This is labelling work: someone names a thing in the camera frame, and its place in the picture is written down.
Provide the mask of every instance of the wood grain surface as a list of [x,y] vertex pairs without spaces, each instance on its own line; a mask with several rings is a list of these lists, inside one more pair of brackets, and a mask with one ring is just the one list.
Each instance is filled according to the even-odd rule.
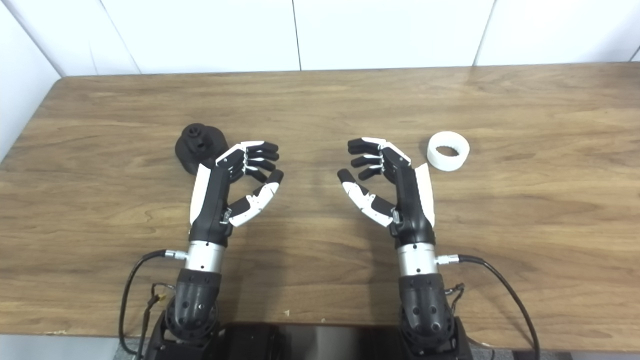
[[[335,173],[349,139],[386,138],[419,165],[450,130],[471,153],[458,171],[431,169],[438,253],[501,270],[545,349],[640,351],[639,99],[640,63],[62,79],[0,165],[0,332],[116,335],[134,262],[187,249],[194,178],[173,146],[203,122],[229,144],[277,143],[285,172],[229,241],[223,321],[395,325],[392,238]],[[382,178],[366,184],[394,199]],[[150,283],[181,266],[141,269],[128,335]],[[474,341],[530,346],[493,275],[441,270],[467,285],[458,314]]]

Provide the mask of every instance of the wire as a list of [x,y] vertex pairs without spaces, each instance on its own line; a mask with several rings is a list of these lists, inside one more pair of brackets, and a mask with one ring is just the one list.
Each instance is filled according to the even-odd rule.
[[147,308],[145,309],[145,313],[142,316],[142,332],[140,334],[140,342],[138,343],[138,351],[136,353],[136,357],[134,357],[135,360],[142,359],[142,350],[145,347],[145,336],[147,336],[147,329],[149,327],[149,318],[151,317],[151,308],[163,298],[164,298],[164,295],[163,296],[153,295],[151,296],[151,299],[149,299],[149,301],[147,302]]
[[120,346],[128,354],[131,354],[131,355],[137,354],[137,352],[131,350],[124,341],[124,314],[127,309],[127,299],[129,298],[129,289],[131,289],[131,283],[133,282],[133,278],[136,276],[136,272],[138,272],[138,269],[140,268],[140,266],[142,266],[142,264],[144,264],[149,259],[164,257],[165,253],[166,253],[166,249],[152,251],[152,252],[149,252],[148,254],[145,254],[133,266],[133,269],[131,269],[131,273],[129,274],[129,277],[127,278],[127,282],[124,285],[124,291],[122,293],[122,303],[120,303],[120,317],[118,319],[118,339],[120,340]]
[[465,285],[460,283],[460,284],[456,285],[456,287],[454,289],[458,291],[458,294],[456,295],[456,297],[453,298],[453,301],[451,302],[451,313],[455,315],[456,314],[456,304],[458,303],[458,300],[460,300],[460,298],[462,298],[462,295],[465,293]]
[[496,270],[496,268],[491,266],[491,264],[487,263],[483,258],[479,258],[477,256],[471,256],[471,255],[462,255],[462,254],[458,255],[458,258],[460,259],[461,263],[475,263],[475,264],[483,265],[485,268],[489,269],[489,271],[492,272],[498,278],[498,280],[500,280],[500,282],[502,283],[502,285],[504,285],[505,288],[507,288],[507,291],[509,291],[509,294],[511,294],[511,297],[513,298],[513,300],[516,302],[516,304],[518,304],[518,307],[522,312],[522,316],[524,316],[524,320],[527,322],[529,332],[531,333],[531,339],[533,340],[534,358],[536,360],[540,360],[540,342],[538,341],[538,333],[536,332],[536,328],[533,326],[533,322],[531,322],[531,317],[529,316],[527,309],[524,307],[524,304],[520,300],[520,297],[518,297],[518,294],[516,294],[516,291],[511,287],[511,285],[509,285],[509,283],[507,282],[507,279],[505,279],[504,276],[502,276],[502,274],[500,274],[500,272]]

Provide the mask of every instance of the black plastic object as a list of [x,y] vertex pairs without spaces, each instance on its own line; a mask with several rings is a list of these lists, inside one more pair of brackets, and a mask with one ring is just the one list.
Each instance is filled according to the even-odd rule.
[[438,349],[454,333],[453,314],[440,274],[402,276],[398,280],[402,300],[400,330],[421,349]]
[[199,341],[175,341],[164,337],[162,317],[151,334],[145,360],[283,360],[291,352],[276,325],[232,323],[221,328],[216,324]]
[[192,175],[198,172],[200,164],[212,168],[216,159],[227,150],[229,146],[222,131],[198,123],[185,127],[175,143],[175,155],[184,170]]
[[183,268],[178,275],[175,297],[166,310],[166,325],[184,341],[206,337],[217,322],[216,299],[222,275]]

